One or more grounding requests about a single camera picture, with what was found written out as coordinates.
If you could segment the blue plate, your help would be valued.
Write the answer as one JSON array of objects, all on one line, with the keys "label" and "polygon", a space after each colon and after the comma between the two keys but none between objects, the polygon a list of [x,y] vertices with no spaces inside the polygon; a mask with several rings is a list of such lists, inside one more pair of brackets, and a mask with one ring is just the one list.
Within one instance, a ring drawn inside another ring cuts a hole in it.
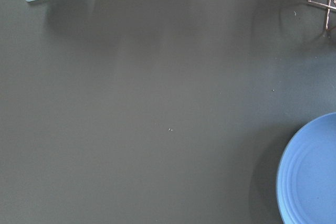
[{"label": "blue plate", "polygon": [[289,141],[276,195],[283,223],[335,223],[335,113],[310,121]]}]

